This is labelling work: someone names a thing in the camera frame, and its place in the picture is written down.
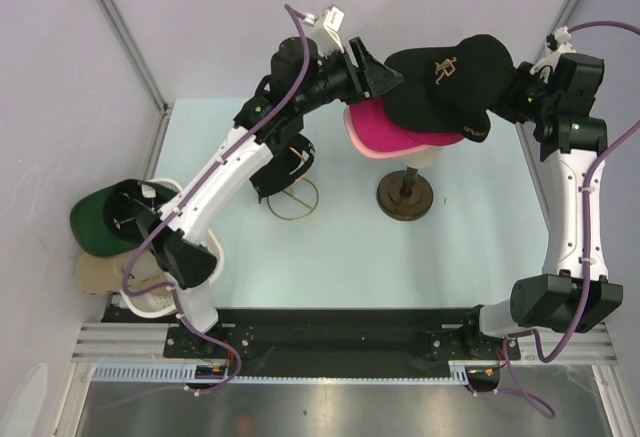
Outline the magenta mesh cap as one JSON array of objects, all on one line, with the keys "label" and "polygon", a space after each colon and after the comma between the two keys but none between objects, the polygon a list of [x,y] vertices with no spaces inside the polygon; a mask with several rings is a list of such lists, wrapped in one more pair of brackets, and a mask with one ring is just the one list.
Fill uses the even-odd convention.
[{"label": "magenta mesh cap", "polygon": [[349,105],[358,137],[371,149],[383,152],[409,149],[419,145],[449,146],[464,139],[458,133],[416,132],[396,125],[387,116],[381,98]]}]

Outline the pink sport cap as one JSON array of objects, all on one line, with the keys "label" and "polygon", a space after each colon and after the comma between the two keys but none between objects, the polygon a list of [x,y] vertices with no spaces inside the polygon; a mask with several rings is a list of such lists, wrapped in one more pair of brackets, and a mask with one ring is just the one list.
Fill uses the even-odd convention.
[{"label": "pink sport cap", "polygon": [[350,113],[349,109],[344,111],[343,120],[344,120],[344,124],[345,124],[345,128],[346,128],[347,134],[348,134],[353,146],[355,147],[355,149],[358,152],[360,152],[362,155],[364,155],[367,158],[376,159],[376,160],[395,159],[395,158],[406,157],[406,156],[408,156],[410,154],[424,152],[424,151],[427,151],[427,150],[430,149],[429,145],[419,145],[419,146],[412,147],[412,148],[409,148],[409,149],[390,151],[390,152],[383,152],[383,151],[373,150],[370,147],[368,147],[358,137],[358,135],[357,135],[357,133],[355,131],[355,128],[353,126],[351,113]]}]

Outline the green brim black cap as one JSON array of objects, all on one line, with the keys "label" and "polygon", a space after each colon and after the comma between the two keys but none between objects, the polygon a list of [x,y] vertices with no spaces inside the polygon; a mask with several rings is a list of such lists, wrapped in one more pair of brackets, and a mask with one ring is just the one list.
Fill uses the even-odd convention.
[{"label": "green brim black cap", "polygon": [[145,210],[157,210],[177,194],[175,188],[158,182],[125,179],[74,205],[69,217],[72,233],[90,255],[110,257],[129,252],[144,240],[137,216]]}]

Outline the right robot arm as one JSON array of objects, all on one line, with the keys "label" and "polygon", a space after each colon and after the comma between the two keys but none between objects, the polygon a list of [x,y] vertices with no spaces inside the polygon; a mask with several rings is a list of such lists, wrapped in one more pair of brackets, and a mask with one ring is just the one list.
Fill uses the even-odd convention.
[{"label": "right robot arm", "polygon": [[513,123],[531,122],[548,182],[548,243],[539,275],[518,280],[508,300],[478,310],[478,323],[463,330],[461,345],[484,358],[497,338],[549,329],[563,349],[575,333],[587,333],[623,302],[610,282],[600,244],[600,188],[612,145],[607,125],[590,112],[603,82],[603,60],[557,50],[536,64],[523,63],[493,112]]}]

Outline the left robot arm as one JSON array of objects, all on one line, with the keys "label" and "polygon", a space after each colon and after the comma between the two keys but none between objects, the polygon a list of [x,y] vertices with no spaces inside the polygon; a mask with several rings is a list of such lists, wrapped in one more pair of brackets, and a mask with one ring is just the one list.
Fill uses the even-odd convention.
[{"label": "left robot arm", "polygon": [[354,104],[381,97],[403,81],[399,72],[373,57],[360,38],[349,45],[348,52],[329,52],[308,37],[282,41],[269,73],[206,166],[173,199],[136,219],[142,248],[151,251],[165,272],[177,314],[191,325],[185,342],[199,356],[214,354],[221,344],[210,290],[219,259],[205,245],[214,216],[245,182],[290,147],[306,114],[335,100]]}]

